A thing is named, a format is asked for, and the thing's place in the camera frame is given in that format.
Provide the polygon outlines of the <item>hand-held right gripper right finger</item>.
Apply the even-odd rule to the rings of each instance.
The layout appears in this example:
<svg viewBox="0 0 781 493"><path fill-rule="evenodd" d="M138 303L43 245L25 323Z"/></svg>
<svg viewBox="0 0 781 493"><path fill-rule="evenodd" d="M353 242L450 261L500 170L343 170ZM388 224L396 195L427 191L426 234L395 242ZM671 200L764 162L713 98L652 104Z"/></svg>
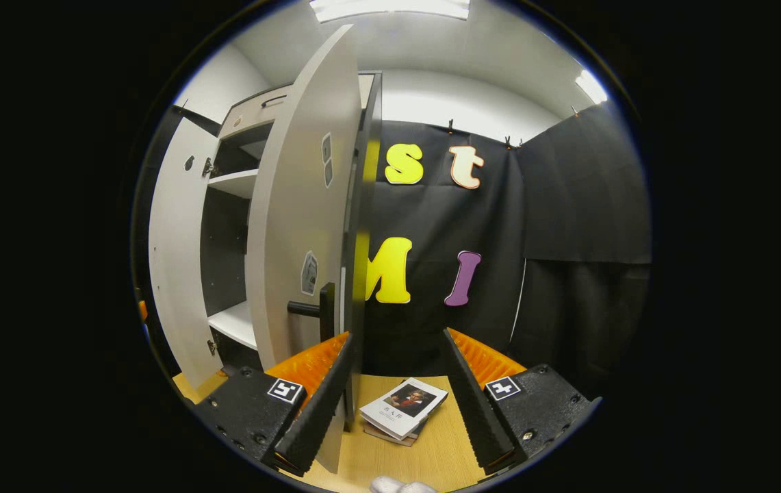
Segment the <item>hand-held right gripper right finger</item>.
<svg viewBox="0 0 781 493"><path fill-rule="evenodd" d="M476 462L488 477L540 462L590 421L588 399L546 363L525 368L446 328L442 357Z"/></svg>

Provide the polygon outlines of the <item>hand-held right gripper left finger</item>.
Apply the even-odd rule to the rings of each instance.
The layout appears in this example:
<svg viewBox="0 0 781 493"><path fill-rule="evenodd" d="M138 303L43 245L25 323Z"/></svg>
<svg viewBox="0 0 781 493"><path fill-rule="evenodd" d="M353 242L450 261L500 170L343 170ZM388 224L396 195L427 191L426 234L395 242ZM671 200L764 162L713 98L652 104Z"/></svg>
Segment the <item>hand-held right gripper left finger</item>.
<svg viewBox="0 0 781 493"><path fill-rule="evenodd" d="M355 337L346 331L267 372L235 368L194 412L249 461L302 477L336 415L354 358Z"/></svg>

